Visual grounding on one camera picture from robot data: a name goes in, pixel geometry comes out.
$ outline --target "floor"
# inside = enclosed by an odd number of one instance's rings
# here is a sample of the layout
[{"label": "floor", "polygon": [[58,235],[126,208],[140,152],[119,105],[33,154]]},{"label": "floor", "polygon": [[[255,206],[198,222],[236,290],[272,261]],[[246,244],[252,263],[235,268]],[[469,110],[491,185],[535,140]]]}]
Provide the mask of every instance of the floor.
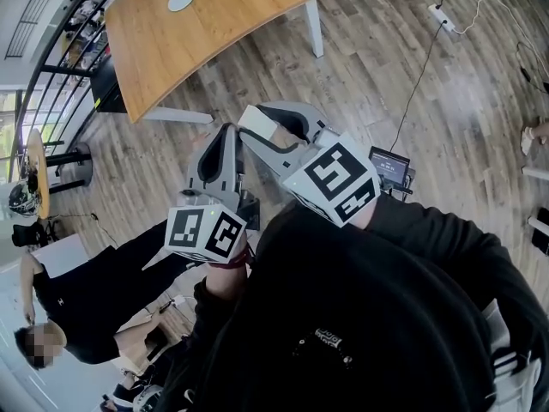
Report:
[{"label": "floor", "polygon": [[[222,52],[166,100],[215,117],[210,126],[141,121],[96,114],[84,130],[94,156],[88,188],[54,197],[61,214],[94,212],[117,243],[166,218],[184,188],[187,160],[197,141],[222,122],[237,122],[245,107],[265,100],[300,100],[325,112],[338,131],[365,146],[389,148],[417,81],[437,23],[427,7],[439,0],[319,0],[325,55],[315,59],[300,10],[261,27]],[[458,29],[478,0],[446,0]],[[546,57],[549,1],[502,0]],[[528,85],[519,70],[524,41],[506,9],[482,3],[467,35],[442,31],[402,127],[395,152],[417,171],[412,199],[474,220],[510,250],[540,302],[549,310],[547,258],[529,242],[526,221],[549,205],[549,183],[523,177],[524,165],[549,168],[549,149],[524,157],[521,129],[548,117],[549,96]],[[523,65],[541,85],[532,53]],[[261,163],[247,155],[245,183],[262,200],[262,226],[288,196]],[[69,177],[69,170],[64,176]],[[90,253],[111,241],[95,221],[68,218]],[[179,277],[171,295],[192,295],[203,270]],[[193,300],[172,310],[165,327],[175,337],[191,328]]]}]

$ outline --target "chair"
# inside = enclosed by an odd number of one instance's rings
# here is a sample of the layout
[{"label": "chair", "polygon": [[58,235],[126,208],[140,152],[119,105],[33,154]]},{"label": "chair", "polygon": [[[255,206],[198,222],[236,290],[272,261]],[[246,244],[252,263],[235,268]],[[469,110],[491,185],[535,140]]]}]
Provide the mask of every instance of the chair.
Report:
[{"label": "chair", "polygon": [[44,247],[48,245],[49,241],[58,241],[55,235],[54,225],[48,222],[46,229],[38,222],[35,222],[32,226],[21,226],[14,224],[14,232],[11,235],[11,240],[17,247],[24,247],[26,245],[39,245]]}]

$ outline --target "black shirt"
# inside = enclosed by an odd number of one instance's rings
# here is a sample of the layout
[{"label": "black shirt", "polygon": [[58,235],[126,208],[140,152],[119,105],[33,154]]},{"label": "black shirt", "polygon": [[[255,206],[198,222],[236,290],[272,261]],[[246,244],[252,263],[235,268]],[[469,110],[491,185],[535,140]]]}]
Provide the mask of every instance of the black shirt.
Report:
[{"label": "black shirt", "polygon": [[382,195],[360,231],[297,208],[267,227],[236,308],[203,282],[195,295],[158,412],[486,412],[494,299],[512,348],[541,359],[532,410],[547,395],[543,309],[496,236],[437,209]]},{"label": "black shirt", "polygon": [[120,328],[110,316],[113,296],[108,269],[116,250],[106,248],[98,256],[64,275],[50,278],[44,268],[34,276],[33,286],[48,318],[58,324],[67,337],[66,349],[79,361],[98,364],[119,356],[114,335]]}]

